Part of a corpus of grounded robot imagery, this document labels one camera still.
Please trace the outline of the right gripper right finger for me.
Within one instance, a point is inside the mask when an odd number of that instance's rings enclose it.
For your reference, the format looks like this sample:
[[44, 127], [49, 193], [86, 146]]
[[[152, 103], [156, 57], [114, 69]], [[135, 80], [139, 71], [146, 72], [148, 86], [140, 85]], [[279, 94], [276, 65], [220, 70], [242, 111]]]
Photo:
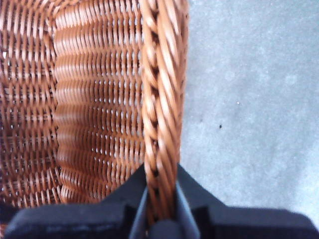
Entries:
[[285, 209], [231, 207], [204, 189], [182, 167], [178, 181], [202, 239], [317, 239], [312, 221]]

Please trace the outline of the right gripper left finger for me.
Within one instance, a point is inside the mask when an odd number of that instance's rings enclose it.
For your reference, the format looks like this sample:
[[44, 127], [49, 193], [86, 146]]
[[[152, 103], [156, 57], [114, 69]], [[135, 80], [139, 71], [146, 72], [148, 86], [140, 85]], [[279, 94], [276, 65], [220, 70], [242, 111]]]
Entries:
[[19, 211], [9, 222], [6, 239], [127, 239], [145, 191], [144, 167], [104, 200], [60, 204]]

